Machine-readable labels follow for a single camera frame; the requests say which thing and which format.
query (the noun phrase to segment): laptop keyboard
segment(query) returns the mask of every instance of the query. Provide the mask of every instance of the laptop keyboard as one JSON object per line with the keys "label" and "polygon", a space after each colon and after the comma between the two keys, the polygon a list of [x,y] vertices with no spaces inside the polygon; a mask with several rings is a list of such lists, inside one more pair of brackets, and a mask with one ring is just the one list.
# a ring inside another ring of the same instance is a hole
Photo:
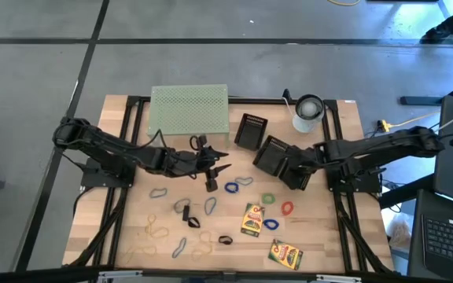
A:
{"label": "laptop keyboard", "polygon": [[425,250],[453,259],[453,224],[424,217]]}

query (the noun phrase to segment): wooden table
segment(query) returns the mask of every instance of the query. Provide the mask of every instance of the wooden table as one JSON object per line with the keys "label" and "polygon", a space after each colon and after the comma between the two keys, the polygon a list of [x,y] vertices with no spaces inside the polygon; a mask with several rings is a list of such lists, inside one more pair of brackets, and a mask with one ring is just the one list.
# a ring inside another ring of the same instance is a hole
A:
{"label": "wooden table", "polygon": [[[126,100],[127,96],[106,96],[98,124],[102,130],[118,136]],[[338,107],[344,138],[349,140],[363,138],[356,103],[338,101]],[[292,117],[285,105],[230,104],[229,112],[230,146],[227,152],[230,155],[222,158],[216,165],[229,163],[233,165],[221,172],[217,178],[219,189],[215,192],[206,192],[203,175],[197,180],[192,180],[186,177],[165,178],[150,175],[142,169],[136,171],[134,186],[127,198],[116,266],[139,269],[294,272],[267,258],[271,242],[277,238],[304,251],[300,272],[344,272],[333,195],[327,189],[325,172],[320,170],[312,175],[305,191],[292,191],[278,178],[252,165],[255,152],[239,148],[233,143],[242,114],[245,112],[268,119],[265,136],[274,135],[302,149],[324,140],[322,126],[318,125],[310,134],[298,133],[293,129]],[[139,144],[148,141],[145,134],[148,118],[149,103],[145,103]],[[330,114],[329,119],[330,131],[334,138],[333,118]],[[128,133],[132,132],[132,125],[133,120]],[[174,142],[169,146],[181,146],[181,143]],[[181,149],[190,150],[187,143]],[[237,194],[227,193],[223,189],[224,184],[232,182],[239,176],[251,176],[254,182],[249,186],[240,186]],[[168,188],[167,196],[149,198],[152,189],[163,187]],[[97,233],[106,191],[106,188],[93,189],[79,201],[63,263],[70,263],[76,259]],[[276,196],[275,203],[264,205],[265,218],[276,219],[280,227],[274,231],[262,228],[259,237],[251,237],[240,232],[241,220],[247,203],[261,204],[262,193],[273,193]],[[200,220],[200,229],[189,228],[186,222],[182,221],[182,215],[178,215],[173,209],[174,203],[185,197],[191,199],[190,216]],[[217,205],[213,213],[207,216],[204,213],[204,202],[209,197],[216,197]],[[391,253],[378,202],[365,193],[356,193],[355,198],[362,235],[381,261],[392,269]],[[294,203],[294,210],[291,215],[285,217],[281,213],[281,204],[288,200]],[[167,227],[170,231],[168,237],[154,239],[145,233],[150,214],[157,217],[153,228]],[[200,244],[199,234],[202,231],[210,231],[212,234],[212,253],[193,260],[194,249],[207,250]],[[218,237],[222,235],[231,236],[234,243],[232,245],[218,243]],[[187,239],[186,247],[179,257],[173,259],[171,254],[183,237]],[[106,251],[109,250],[110,238],[110,235],[106,237],[102,263],[107,262]],[[352,263],[357,269],[354,241],[350,235],[348,239]]]}

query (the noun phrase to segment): green rubber band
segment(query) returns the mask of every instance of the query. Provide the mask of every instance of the green rubber band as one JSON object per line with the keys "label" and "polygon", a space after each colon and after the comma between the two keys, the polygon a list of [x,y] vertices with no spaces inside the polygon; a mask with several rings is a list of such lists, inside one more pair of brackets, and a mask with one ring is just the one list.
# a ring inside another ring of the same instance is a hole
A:
{"label": "green rubber band", "polygon": [[271,193],[264,193],[261,195],[261,202],[264,204],[273,204],[275,202],[275,197]]}

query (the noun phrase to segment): pegboard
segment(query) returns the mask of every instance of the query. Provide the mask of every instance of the pegboard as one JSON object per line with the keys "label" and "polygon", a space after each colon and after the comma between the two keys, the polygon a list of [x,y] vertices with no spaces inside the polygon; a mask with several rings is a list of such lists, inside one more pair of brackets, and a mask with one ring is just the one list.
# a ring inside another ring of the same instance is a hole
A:
{"label": "pegboard", "polygon": [[227,85],[154,86],[147,134],[228,134]]}

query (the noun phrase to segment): concrete floor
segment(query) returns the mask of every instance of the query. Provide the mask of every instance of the concrete floor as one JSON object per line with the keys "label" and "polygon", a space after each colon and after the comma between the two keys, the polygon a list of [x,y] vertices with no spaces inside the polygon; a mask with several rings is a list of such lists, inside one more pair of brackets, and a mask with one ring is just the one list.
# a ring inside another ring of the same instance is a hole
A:
{"label": "concrete floor", "polygon": [[[453,0],[445,0],[453,13]],[[101,0],[0,0],[0,37],[89,38]],[[419,39],[444,19],[436,3],[326,0],[111,1],[101,38]],[[85,45],[0,45],[0,272],[13,254],[35,201]],[[401,95],[453,90],[453,46],[102,45],[97,46],[77,117],[98,121],[106,94],[148,95],[166,84],[226,83],[230,95],[317,94],[357,100],[364,132],[377,119],[399,123],[436,111],[400,106]],[[434,116],[420,121],[432,126]],[[69,153],[76,160],[81,154]],[[433,160],[406,158],[385,178],[410,182]],[[81,174],[61,162],[30,269],[61,264]],[[403,210],[413,213],[413,203]]]}

